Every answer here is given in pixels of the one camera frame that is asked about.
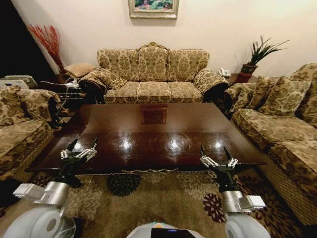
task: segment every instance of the wall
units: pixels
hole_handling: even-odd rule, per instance
[[[177,20],[130,19],[128,0],[12,0],[26,24],[51,24],[61,33],[65,64],[97,65],[99,48],[203,48],[209,68],[239,72],[259,35],[291,39],[287,50],[262,60],[255,75],[290,75],[317,61],[316,0],[180,0]]]

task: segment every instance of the sofa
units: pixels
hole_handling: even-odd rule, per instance
[[[170,50],[151,42],[136,50],[100,49],[97,58],[99,68],[79,84],[99,103],[200,103],[228,86],[206,69],[209,53],[200,49]]]
[[[304,225],[317,225],[317,63],[224,93],[225,113],[265,159],[260,170]]]
[[[0,88],[0,206],[11,198],[12,190],[27,182],[28,165],[53,138],[59,96],[47,90]]]

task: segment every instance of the wooden coffee table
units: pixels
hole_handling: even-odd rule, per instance
[[[78,174],[138,171],[202,171],[200,146],[213,159],[225,159],[225,146],[240,163],[263,164],[260,154],[213,103],[83,105],[26,171],[54,174],[60,152],[78,138],[74,151],[97,154]]]

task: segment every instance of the area rug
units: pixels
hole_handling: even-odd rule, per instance
[[[221,195],[212,172],[79,176],[83,186],[71,189],[66,214],[84,220],[83,238],[125,238],[136,226],[163,222],[224,238]],[[302,227],[291,210],[253,169],[235,176],[245,195],[260,195],[267,208],[251,214],[272,238],[300,238]],[[32,182],[45,185],[37,174]],[[20,201],[14,206],[23,206]],[[7,209],[12,220],[20,211]]]

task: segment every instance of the red vase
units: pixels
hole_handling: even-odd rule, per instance
[[[234,83],[247,83],[257,67],[257,65],[243,64],[241,72],[238,74],[237,79],[234,81]]]

